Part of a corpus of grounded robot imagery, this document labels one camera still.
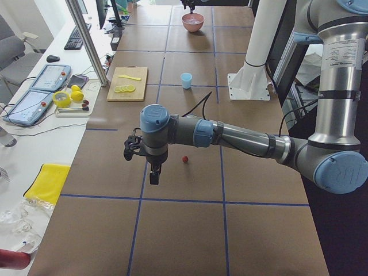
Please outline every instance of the blue cup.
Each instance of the blue cup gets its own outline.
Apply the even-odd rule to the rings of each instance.
[[[180,78],[182,79],[182,86],[184,89],[189,89],[191,86],[191,73],[183,73],[180,75]]]

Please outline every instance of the lemon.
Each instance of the lemon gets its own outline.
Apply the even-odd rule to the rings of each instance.
[[[71,91],[81,91],[81,88],[78,85],[72,85]]]
[[[84,95],[81,91],[73,91],[70,94],[70,97],[73,99],[73,101],[79,102],[84,98]]]

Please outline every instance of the yellow towel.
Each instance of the yellow towel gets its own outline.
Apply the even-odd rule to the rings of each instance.
[[[69,170],[70,166],[43,164],[38,176],[23,196],[30,199],[41,199],[55,205]]]

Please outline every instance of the black mouse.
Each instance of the black mouse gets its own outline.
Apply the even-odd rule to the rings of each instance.
[[[58,56],[53,56],[53,55],[49,55],[47,58],[46,58],[46,61],[47,62],[58,62],[60,60],[60,57]]]

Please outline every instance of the black keyboard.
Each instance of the black keyboard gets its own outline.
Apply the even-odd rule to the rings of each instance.
[[[91,24],[86,23],[86,27],[88,30],[91,29]],[[82,38],[80,37],[79,30],[74,27],[73,31],[71,32],[67,44],[65,44],[64,50],[79,50],[83,45]]]

